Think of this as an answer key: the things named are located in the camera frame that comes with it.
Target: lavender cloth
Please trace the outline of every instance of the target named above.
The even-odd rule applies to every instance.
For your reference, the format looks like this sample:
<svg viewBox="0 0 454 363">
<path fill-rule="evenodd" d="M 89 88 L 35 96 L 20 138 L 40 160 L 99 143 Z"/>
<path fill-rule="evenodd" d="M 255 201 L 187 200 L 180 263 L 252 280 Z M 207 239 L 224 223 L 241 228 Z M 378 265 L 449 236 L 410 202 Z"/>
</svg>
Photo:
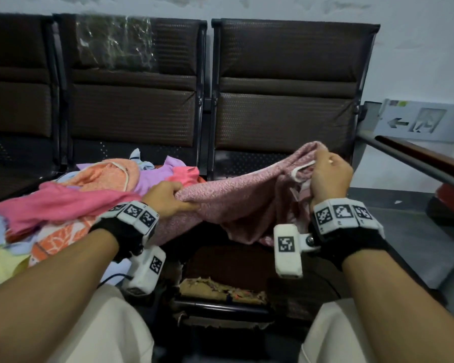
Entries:
<svg viewBox="0 0 454 363">
<path fill-rule="evenodd" d="M 180 159 L 166 157 L 163 167 L 139 172 L 139 181 L 134 192 L 140 196 L 145 195 L 154 185 L 173 176 L 173 167 L 185 167 L 185 163 Z"/>
</svg>

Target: orange floral towel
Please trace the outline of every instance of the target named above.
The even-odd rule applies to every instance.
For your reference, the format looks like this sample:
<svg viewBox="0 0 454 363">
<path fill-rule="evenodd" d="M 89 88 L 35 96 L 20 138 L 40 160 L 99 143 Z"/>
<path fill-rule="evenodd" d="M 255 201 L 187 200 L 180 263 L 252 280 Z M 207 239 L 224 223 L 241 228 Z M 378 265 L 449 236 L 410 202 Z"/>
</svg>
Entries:
<svg viewBox="0 0 454 363">
<path fill-rule="evenodd" d="M 38 235 L 39 240 L 32 247 L 29 266 L 55 255 L 60 250 L 84 237 L 95 220 L 95 216 L 83 216 L 61 224 L 46 224 Z"/>
<path fill-rule="evenodd" d="M 132 191 L 138 184 L 138 164 L 129 159 L 106 159 L 93 164 L 66 182 L 63 186 L 81 186 L 80 191 Z"/>
</svg>

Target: white wall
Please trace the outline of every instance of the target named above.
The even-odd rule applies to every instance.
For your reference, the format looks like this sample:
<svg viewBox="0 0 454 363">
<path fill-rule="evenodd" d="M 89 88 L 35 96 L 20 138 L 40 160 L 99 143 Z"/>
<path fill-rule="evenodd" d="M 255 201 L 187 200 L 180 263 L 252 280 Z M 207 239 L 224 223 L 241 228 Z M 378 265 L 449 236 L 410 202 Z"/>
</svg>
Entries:
<svg viewBox="0 0 454 363">
<path fill-rule="evenodd" d="M 363 99 L 454 103 L 454 0 L 0 0 L 0 12 L 83 11 L 380 23 Z M 454 145 L 422 145 L 454 151 Z M 437 182 L 369 148 L 353 185 L 431 192 Z"/>
</svg>

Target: pink towel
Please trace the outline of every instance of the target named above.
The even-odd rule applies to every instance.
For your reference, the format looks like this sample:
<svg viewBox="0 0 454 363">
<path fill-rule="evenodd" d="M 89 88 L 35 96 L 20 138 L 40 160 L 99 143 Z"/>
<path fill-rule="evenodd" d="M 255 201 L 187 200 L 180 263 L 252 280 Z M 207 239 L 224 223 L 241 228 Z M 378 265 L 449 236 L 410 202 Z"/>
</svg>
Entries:
<svg viewBox="0 0 454 363">
<path fill-rule="evenodd" d="M 112 162 L 123 167 L 124 171 Z M 70 180 L 63 182 L 62 186 L 80 186 L 80 191 L 132 191 L 138 180 L 138 164 L 132 160 L 106 159 L 81 170 Z"/>
<path fill-rule="evenodd" d="M 198 183 L 200 171 L 197 167 L 173 167 L 173 176 L 166 180 L 171 182 L 181 182 L 183 187 L 192 186 Z"/>
<path fill-rule="evenodd" d="M 296 185 L 290 173 L 314 160 L 319 147 L 325 146 L 319 142 L 308 143 L 288 158 L 263 170 L 199 183 L 178 191 L 178 200 L 201 203 L 201 209 L 160 221 L 151 239 L 152 244 L 162 245 L 201 221 L 207 221 L 222 225 L 231 240 L 244 244 L 260 240 L 272 245 L 272 237 L 268 235 L 272 235 L 273 226 L 290 222 L 292 213 L 300 211 L 290 191 Z M 312 171 L 313 167 L 299 171 L 297 178 L 310 179 Z"/>
<path fill-rule="evenodd" d="M 99 215 L 119 202 L 139 199 L 140 196 L 132 192 L 80 192 L 46 182 L 33 194 L 0 202 L 0 215 L 8 220 L 13 234 L 20 234 L 43 221 L 64 222 L 85 215 Z"/>
</svg>

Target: pile of clothes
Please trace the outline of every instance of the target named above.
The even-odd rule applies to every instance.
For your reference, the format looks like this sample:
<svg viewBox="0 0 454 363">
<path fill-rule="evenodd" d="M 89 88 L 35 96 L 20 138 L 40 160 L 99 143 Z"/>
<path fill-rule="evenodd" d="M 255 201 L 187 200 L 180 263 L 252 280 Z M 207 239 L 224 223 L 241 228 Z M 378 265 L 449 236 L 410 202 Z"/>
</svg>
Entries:
<svg viewBox="0 0 454 363">
<path fill-rule="evenodd" d="M 243 244 L 260 242 L 272 246 L 276 224 L 295 223 L 301 233 L 306 233 L 309 209 L 301 200 L 310 197 L 307 184 L 319 148 L 325 146 L 308 143 L 263 170 L 211 182 L 199 176 L 198 168 L 187 167 L 175 158 L 167 157 L 162 166 L 155 168 L 141 161 L 139 150 L 129 159 L 79 164 L 78 171 L 42 183 L 37 192 L 0 203 L 0 283 L 82 238 L 98 215 L 119 202 L 139 200 L 163 180 L 181 182 L 184 188 L 176 193 L 176 198 L 200 203 L 201 207 L 195 213 L 179 213 L 160 220 L 149 240 L 151 244 L 161 246 L 203 221 L 221 225 L 230 240 Z M 103 280 L 126 274 L 130 265 L 127 259 L 112 262 Z M 121 277 L 117 276 L 109 283 L 115 285 L 119 281 Z M 254 295 L 215 282 L 194 280 L 185 283 L 183 289 L 195 294 L 199 288 L 210 288 L 217 296 L 221 293 L 222 299 L 237 296 L 265 303 L 263 294 Z"/>
<path fill-rule="evenodd" d="M 205 182 L 198 168 L 176 158 L 167 157 L 155 168 L 141 161 L 139 149 L 129 159 L 78 164 L 77 168 L 42 183 L 30 195 L 0 202 L 0 283 L 84 237 L 98 215 L 119 202 L 139 200 L 163 180 L 179 181 L 184 187 Z M 112 262 L 103 280 L 126 274 L 130 266 L 127 259 Z"/>
</svg>

